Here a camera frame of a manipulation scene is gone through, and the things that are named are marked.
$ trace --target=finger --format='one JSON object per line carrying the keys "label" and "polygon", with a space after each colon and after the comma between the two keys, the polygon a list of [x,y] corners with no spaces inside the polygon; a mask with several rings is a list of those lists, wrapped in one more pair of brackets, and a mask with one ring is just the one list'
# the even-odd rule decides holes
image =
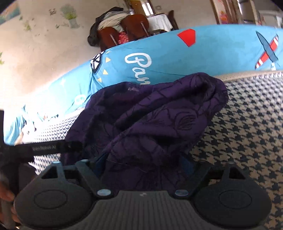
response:
{"label": "finger", "polygon": [[17,214],[16,210],[15,210],[15,208],[13,206],[11,207],[11,212],[14,213],[14,214]]}
{"label": "finger", "polygon": [[0,198],[6,201],[13,201],[15,198],[15,195],[2,182],[0,182]]}
{"label": "finger", "polygon": [[14,220],[15,222],[20,223],[20,220],[19,220],[19,218],[17,217],[17,215],[12,214],[12,218],[13,218],[13,220]]}
{"label": "finger", "polygon": [[4,223],[4,220],[5,220],[4,215],[3,213],[0,212],[0,222]]}

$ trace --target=red patterned cloth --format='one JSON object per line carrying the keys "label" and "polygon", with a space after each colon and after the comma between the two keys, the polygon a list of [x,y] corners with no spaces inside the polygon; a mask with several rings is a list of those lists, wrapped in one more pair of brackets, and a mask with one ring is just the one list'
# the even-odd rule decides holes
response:
{"label": "red patterned cloth", "polygon": [[125,43],[127,43],[127,42],[129,42],[129,38],[128,38],[126,32],[125,32],[125,31],[120,32],[120,33],[119,33],[118,44],[121,45],[121,44],[125,44]]}

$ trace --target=metal screw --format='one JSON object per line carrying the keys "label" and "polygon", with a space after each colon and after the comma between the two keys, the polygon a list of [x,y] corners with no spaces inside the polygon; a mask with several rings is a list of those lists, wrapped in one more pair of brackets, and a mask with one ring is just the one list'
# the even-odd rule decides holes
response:
{"label": "metal screw", "polygon": [[109,189],[100,189],[99,191],[97,191],[97,194],[99,196],[106,197],[111,195],[111,191]]}
{"label": "metal screw", "polygon": [[189,192],[187,190],[180,189],[180,190],[176,190],[175,195],[179,197],[185,197],[189,195]]}

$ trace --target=clothing pile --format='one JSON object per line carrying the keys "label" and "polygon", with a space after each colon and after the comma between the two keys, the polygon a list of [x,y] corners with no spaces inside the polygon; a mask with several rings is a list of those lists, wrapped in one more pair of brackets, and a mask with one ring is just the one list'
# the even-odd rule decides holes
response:
{"label": "clothing pile", "polygon": [[186,179],[180,156],[202,137],[228,101],[224,83],[205,73],[171,83],[122,82],[95,93],[65,140],[83,153],[61,162],[106,156],[102,182],[114,191],[171,190]]}
{"label": "clothing pile", "polygon": [[113,7],[107,12],[105,12],[104,14],[97,17],[95,20],[95,23],[92,25],[90,29],[90,33],[87,38],[89,44],[91,46],[96,46],[99,43],[97,31],[105,27],[113,27],[119,32],[119,44],[128,42],[128,40],[125,39],[126,33],[121,33],[124,30],[122,26],[120,25],[120,23],[129,14],[130,14],[130,11],[123,11],[123,8]]}

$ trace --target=wooden chair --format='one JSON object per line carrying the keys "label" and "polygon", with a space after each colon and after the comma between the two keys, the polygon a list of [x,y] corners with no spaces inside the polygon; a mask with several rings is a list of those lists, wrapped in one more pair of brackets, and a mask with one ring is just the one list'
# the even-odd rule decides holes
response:
{"label": "wooden chair", "polygon": [[177,29],[179,29],[179,27],[178,27],[178,25],[177,25],[177,22],[176,22],[176,20],[175,20],[175,18],[174,18],[174,11],[173,11],[173,10],[169,11],[169,13],[168,13],[168,19],[169,19],[170,23],[171,23],[172,26],[173,26],[173,29],[172,29],[172,30],[177,30]]}
{"label": "wooden chair", "polygon": [[105,27],[98,31],[98,37],[100,39],[100,49],[104,51],[118,45],[119,32],[113,27]]}
{"label": "wooden chair", "polygon": [[149,37],[149,23],[142,14],[133,14],[125,17],[121,21],[121,26],[128,34],[130,41],[135,41],[144,37]]}

